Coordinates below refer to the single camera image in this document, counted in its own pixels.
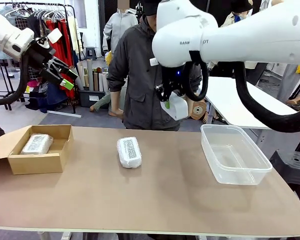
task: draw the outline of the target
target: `white table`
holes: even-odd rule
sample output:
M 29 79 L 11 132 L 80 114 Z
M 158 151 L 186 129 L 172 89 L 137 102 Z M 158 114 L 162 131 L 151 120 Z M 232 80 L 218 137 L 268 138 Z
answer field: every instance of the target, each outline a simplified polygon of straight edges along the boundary
M 278 115 L 296 113 L 295 110 L 261 89 L 247 83 L 249 93 L 262 106 Z M 256 119 L 241 102 L 236 88 L 236 80 L 228 77 L 209 77 L 206 99 L 211 103 L 208 114 L 208 124 L 212 123 L 217 110 L 229 125 L 235 125 L 243 129 L 262 129 L 257 144 L 264 142 L 269 127 Z

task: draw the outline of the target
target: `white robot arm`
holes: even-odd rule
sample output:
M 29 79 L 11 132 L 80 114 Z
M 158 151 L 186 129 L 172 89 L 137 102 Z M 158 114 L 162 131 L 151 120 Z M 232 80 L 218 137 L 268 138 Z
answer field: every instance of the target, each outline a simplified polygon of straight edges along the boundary
M 189 0 L 161 1 L 156 17 L 157 33 L 152 41 L 155 58 L 150 64 L 162 66 L 163 80 L 156 91 L 162 108 L 174 119 L 187 117 L 188 108 L 186 101 L 173 91 L 200 101 L 208 89 L 205 63 L 233 62 L 236 88 L 244 106 L 276 131 L 300 132 L 300 112 L 276 115 L 250 96 L 243 64 L 300 64 L 300 0 L 278 4 L 222 28 L 218 28 L 212 15 L 195 8 Z M 189 69 L 193 63 L 202 68 L 203 87 L 199 96 L 190 88 Z
M 55 43 L 61 36 L 61 32 L 55 29 L 47 36 L 34 39 L 34 32 L 31 29 L 20 30 L 0 15 L 0 50 L 20 62 L 21 69 L 19 87 L 9 97 L 0 99 L 0 105 L 13 103 L 25 92 L 28 83 L 28 66 L 38 70 L 39 74 L 51 83 L 69 90 L 74 87 L 61 74 L 66 74 L 73 80 L 78 76 L 69 69 L 67 64 L 54 57 L 56 51 L 48 42 L 50 40 Z

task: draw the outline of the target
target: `hand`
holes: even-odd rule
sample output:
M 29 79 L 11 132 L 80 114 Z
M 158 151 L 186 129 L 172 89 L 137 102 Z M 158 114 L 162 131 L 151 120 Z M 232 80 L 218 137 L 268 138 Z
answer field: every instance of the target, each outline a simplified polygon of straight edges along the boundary
M 112 110 L 112 112 L 120 119 L 124 119 L 124 111 L 121 109 Z

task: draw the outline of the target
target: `plastic-wrapped package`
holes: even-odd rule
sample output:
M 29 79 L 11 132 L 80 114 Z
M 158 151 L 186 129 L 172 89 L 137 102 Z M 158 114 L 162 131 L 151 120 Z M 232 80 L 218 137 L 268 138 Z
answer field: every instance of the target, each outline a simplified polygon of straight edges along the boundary
M 141 165 L 141 152 L 135 137 L 126 137 L 118 140 L 116 148 L 120 163 L 127 169 L 136 169 Z
M 48 134 L 34 133 L 30 136 L 30 139 L 21 151 L 21 155 L 24 154 L 46 154 L 49 151 L 54 138 Z

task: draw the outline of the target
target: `stool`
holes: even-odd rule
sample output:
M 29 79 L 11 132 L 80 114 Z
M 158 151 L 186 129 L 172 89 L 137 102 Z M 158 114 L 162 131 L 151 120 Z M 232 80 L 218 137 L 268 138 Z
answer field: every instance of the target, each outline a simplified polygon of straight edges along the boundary
M 85 48 L 85 59 L 97 60 L 97 54 L 94 47 L 87 46 Z
M 277 150 L 270 162 L 300 199 L 300 152 Z

